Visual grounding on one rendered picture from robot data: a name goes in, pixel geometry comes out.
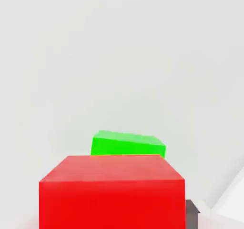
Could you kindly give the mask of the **small green cube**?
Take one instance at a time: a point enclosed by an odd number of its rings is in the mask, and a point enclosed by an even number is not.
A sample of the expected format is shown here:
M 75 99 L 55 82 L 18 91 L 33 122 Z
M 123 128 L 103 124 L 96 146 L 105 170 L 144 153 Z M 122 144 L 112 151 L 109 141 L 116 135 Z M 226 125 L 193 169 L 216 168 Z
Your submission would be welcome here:
M 155 136 L 100 130 L 92 138 L 91 155 L 152 154 L 166 154 L 166 146 Z

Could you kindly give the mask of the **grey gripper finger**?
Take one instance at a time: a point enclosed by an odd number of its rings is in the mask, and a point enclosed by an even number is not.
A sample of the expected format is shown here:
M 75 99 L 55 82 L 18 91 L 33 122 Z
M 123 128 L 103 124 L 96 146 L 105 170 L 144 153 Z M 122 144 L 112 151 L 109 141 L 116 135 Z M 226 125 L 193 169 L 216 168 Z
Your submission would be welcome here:
M 203 200 L 186 199 L 186 229 L 209 229 L 213 212 Z

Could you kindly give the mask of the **small red cube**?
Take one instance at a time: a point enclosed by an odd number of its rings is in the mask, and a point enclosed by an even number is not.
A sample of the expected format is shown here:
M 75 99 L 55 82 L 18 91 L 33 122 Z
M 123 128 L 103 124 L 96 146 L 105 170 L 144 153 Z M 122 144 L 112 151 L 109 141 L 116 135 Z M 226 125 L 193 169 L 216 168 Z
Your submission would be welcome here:
M 159 155 L 68 156 L 39 182 L 39 229 L 186 229 L 184 178 Z

